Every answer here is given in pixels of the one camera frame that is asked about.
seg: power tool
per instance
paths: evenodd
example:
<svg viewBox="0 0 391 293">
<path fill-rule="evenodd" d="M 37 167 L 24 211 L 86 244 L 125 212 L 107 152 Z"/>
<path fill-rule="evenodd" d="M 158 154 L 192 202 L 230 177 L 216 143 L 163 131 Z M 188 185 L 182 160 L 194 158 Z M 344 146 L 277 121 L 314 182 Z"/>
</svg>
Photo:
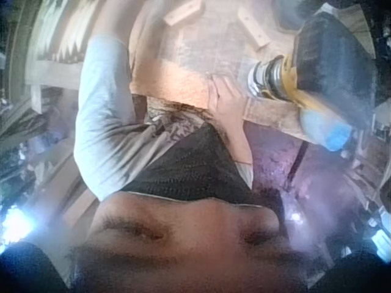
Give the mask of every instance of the power tool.
<svg viewBox="0 0 391 293">
<path fill-rule="evenodd" d="M 248 77 L 256 97 L 291 101 L 357 129 L 371 125 L 376 81 L 369 53 L 326 12 L 306 21 L 292 54 L 257 63 Z"/>
</svg>

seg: man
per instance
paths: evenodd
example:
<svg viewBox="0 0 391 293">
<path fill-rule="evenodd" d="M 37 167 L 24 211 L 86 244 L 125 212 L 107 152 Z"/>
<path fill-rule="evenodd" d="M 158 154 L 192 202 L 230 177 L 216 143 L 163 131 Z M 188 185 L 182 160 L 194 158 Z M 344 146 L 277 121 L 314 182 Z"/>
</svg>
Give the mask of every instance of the man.
<svg viewBox="0 0 391 293">
<path fill-rule="evenodd" d="M 226 146 L 195 115 L 136 123 L 126 44 L 143 3 L 106 1 L 84 62 L 75 159 L 101 204 L 74 251 L 75 287 L 299 291 L 303 271 L 276 214 L 253 205 L 246 99 L 233 81 L 209 81 L 210 112 Z"/>
</svg>

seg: workshop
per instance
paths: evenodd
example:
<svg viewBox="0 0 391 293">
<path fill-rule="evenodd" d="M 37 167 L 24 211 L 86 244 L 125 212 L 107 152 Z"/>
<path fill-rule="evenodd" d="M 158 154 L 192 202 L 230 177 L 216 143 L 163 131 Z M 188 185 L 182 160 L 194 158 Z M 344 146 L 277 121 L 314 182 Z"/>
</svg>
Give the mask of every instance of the workshop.
<svg viewBox="0 0 391 293">
<path fill-rule="evenodd" d="M 391 2 L 0 0 L 0 292 L 388 292 Z"/>
</svg>

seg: wooden workbench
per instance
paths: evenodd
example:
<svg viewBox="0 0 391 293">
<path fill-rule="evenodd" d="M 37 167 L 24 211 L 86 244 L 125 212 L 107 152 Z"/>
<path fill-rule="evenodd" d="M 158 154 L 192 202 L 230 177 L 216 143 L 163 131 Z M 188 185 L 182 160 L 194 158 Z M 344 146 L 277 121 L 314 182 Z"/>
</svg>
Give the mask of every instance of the wooden workbench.
<svg viewBox="0 0 391 293">
<path fill-rule="evenodd" d="M 247 75 L 251 67 L 259 60 L 267 62 L 293 50 L 294 34 L 279 30 L 272 0 L 205 0 L 205 10 L 191 22 L 172 27 L 164 23 L 167 13 L 184 2 L 146 2 L 129 45 L 133 93 L 206 109 L 208 74 L 235 78 L 250 96 Z M 253 46 L 238 18 L 241 7 L 257 21 L 260 34 L 270 39 L 266 46 L 258 50 Z M 30 68 L 33 70 L 26 70 L 27 83 L 79 88 L 82 63 L 34 60 Z M 310 141 L 301 128 L 295 104 L 249 99 L 243 118 Z"/>
</svg>

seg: workbench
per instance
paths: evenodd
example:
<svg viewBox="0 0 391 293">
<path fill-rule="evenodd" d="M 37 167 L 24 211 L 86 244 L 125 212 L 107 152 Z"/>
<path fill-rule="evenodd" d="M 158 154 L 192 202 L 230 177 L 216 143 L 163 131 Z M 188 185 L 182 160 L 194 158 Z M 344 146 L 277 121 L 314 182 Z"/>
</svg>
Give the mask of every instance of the workbench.
<svg viewBox="0 0 391 293">
<path fill-rule="evenodd" d="M 250 97 L 247 76 L 251 67 L 260 60 L 267 62 L 278 55 L 292 52 L 294 33 L 279 29 L 272 11 L 272 0 L 204 0 L 203 10 L 191 20 L 172 26 L 164 22 L 164 17 L 178 5 L 196 5 L 198 2 L 200 0 L 149 0 L 145 3 L 129 43 L 130 64 L 133 69 L 133 82 L 130 85 L 132 93 L 206 109 L 206 79 L 209 74 L 231 76 L 238 81 L 244 94 Z M 244 9 L 253 21 L 250 36 L 243 26 L 243 21 L 248 17 L 240 18 L 240 9 Z M 359 6 L 353 11 L 357 12 L 364 18 Z M 37 26 L 42 26 L 45 17 L 45 13 L 40 14 Z M 67 13 L 66 18 L 71 19 L 71 14 Z M 363 29 L 361 26 L 357 27 L 357 21 L 351 26 L 362 34 Z M 369 33 L 365 18 L 364 26 L 364 30 Z M 34 30 L 33 36 L 37 41 L 39 29 Z M 261 38 L 265 44 L 260 47 L 262 44 L 258 42 L 254 46 L 251 35 Z M 34 44 L 34 37 L 31 46 L 37 46 Z M 58 58 L 45 60 L 32 52 L 27 65 L 25 79 L 35 89 L 41 85 L 79 89 L 81 62 L 58 62 Z M 39 103 L 39 94 L 35 92 L 34 96 L 33 105 Z M 243 118 L 310 141 L 301 128 L 299 113 L 299 107 L 293 103 L 249 98 Z"/>
</svg>

